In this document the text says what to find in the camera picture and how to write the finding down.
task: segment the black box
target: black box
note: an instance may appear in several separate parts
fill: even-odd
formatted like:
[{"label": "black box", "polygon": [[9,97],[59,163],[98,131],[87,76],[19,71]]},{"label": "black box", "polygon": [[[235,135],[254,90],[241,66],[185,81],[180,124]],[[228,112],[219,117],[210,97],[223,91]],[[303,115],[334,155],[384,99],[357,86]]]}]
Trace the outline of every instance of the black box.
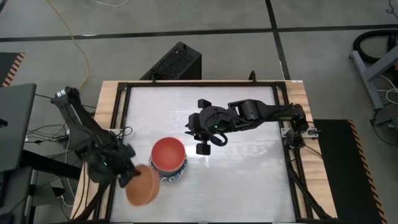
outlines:
[{"label": "black box", "polygon": [[201,80],[201,53],[178,42],[140,80]]}]

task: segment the wooden table frame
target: wooden table frame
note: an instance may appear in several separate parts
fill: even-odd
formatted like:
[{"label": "wooden table frame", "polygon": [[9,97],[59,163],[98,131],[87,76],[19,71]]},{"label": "wooden table frame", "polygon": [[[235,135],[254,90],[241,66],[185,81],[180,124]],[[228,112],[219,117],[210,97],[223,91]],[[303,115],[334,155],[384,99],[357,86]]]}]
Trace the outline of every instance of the wooden table frame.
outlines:
[{"label": "wooden table frame", "polygon": [[[312,116],[310,108],[308,105],[307,96],[305,94],[304,86],[301,81],[250,81],[250,80],[172,80],[172,81],[157,81],[158,86],[170,86],[170,85],[195,85],[195,86],[266,86],[266,83],[275,83],[277,87],[274,90],[274,95],[279,96],[275,99],[275,102],[286,102],[298,103],[302,105],[306,115],[307,121],[312,121]],[[124,124],[127,110],[127,103],[129,99],[129,88],[130,85],[140,85],[140,86],[152,86],[151,81],[105,81],[101,89],[99,96],[99,101],[97,105],[95,120],[102,128],[120,128]],[[306,145],[315,149],[320,153],[320,148],[317,140],[305,140]],[[289,151],[285,152],[286,162],[288,159],[294,158],[294,169],[299,173],[301,177],[305,177],[305,184],[307,189],[313,195],[315,200],[323,207],[323,209],[331,216],[336,217],[336,210],[334,207],[333,199],[331,197],[330,187],[328,185],[328,179],[326,176],[325,167],[323,161],[314,152],[305,150],[304,148],[300,151]],[[291,192],[294,203],[295,215],[296,217],[302,218],[312,218],[312,209],[309,204],[304,200],[303,195],[300,190],[296,190],[294,184],[291,183]],[[91,182],[90,188],[83,192],[82,181],[79,181],[78,190],[76,192],[76,199],[72,210],[72,215],[76,212],[77,206],[82,198],[82,204],[85,203],[86,196],[90,201],[95,195],[98,188],[98,184]],[[105,192],[101,206],[99,206],[91,217],[95,218],[105,218],[109,219],[111,216],[111,205],[108,205],[109,196],[113,198],[114,188],[111,188]],[[80,207],[77,211],[77,216],[83,211],[84,207]]]}]

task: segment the red bowl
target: red bowl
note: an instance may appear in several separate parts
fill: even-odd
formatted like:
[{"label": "red bowl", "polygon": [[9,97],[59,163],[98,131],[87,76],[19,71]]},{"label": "red bowl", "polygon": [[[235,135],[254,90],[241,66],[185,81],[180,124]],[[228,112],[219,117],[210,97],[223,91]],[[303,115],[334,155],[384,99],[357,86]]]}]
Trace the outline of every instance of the red bowl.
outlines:
[{"label": "red bowl", "polygon": [[160,174],[172,175],[185,161],[185,148],[178,139],[162,138],[155,143],[150,157]]}]

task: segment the white cable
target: white cable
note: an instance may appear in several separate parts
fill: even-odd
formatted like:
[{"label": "white cable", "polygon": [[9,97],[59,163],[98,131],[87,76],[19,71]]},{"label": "white cable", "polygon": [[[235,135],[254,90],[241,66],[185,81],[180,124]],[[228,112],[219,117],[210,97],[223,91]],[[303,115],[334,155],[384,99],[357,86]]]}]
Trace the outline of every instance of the white cable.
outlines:
[{"label": "white cable", "polygon": [[390,98],[388,97],[388,94],[389,94],[390,92],[398,93],[397,87],[393,84],[393,82],[392,82],[390,79],[388,79],[388,78],[385,77],[384,75],[380,75],[380,77],[382,77],[382,78],[384,78],[385,80],[387,80],[387,81],[392,85],[393,88],[390,89],[390,90],[377,90],[377,91],[386,92],[386,99],[387,99],[390,103],[393,103],[393,104],[398,105],[398,102],[392,101],[392,100],[390,100]]},{"label": "white cable", "polygon": [[63,204],[66,206],[66,207],[73,207],[73,205],[68,205],[66,202],[65,202],[65,200],[63,199],[63,195],[61,195],[61,199],[62,199],[62,202],[63,202]]},{"label": "white cable", "polygon": [[103,3],[103,2],[95,1],[95,0],[90,0],[90,1],[95,2],[95,3],[98,3],[98,4],[103,4],[104,6],[119,7],[119,6],[122,6],[122,5],[124,5],[125,3],[127,3],[129,0],[125,0],[123,3],[118,4],[118,5],[115,5],[115,6],[114,6],[114,5],[111,5],[111,4],[106,4],[106,3]]},{"label": "white cable", "polygon": [[[70,143],[70,135],[68,137],[68,144],[67,144],[67,150],[65,151],[65,163],[67,163],[68,159],[68,148],[69,148],[69,143]],[[73,199],[75,199],[75,194],[73,193],[72,186],[70,185],[69,179],[67,178],[67,182],[69,185],[70,193],[72,193]]]}]

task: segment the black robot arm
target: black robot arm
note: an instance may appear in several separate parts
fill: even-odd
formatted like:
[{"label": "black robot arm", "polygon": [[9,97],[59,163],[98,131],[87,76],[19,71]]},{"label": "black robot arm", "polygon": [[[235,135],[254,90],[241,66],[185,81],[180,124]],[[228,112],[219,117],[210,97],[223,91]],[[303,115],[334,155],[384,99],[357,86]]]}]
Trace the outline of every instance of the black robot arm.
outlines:
[{"label": "black robot arm", "polygon": [[69,127],[69,149],[88,165],[88,177],[94,182],[115,179],[121,187],[139,175],[131,162],[133,148],[124,145],[118,136],[102,129],[81,105],[76,88],[66,87],[52,100]]},{"label": "black robot arm", "polygon": [[264,122],[290,121],[294,136],[308,129],[305,113],[300,105],[271,106],[259,100],[242,100],[228,103],[228,109],[212,106],[209,101],[198,100],[202,110],[189,116],[186,127],[197,144],[197,154],[210,155],[210,141],[216,146],[228,143],[226,133],[255,129]]}]

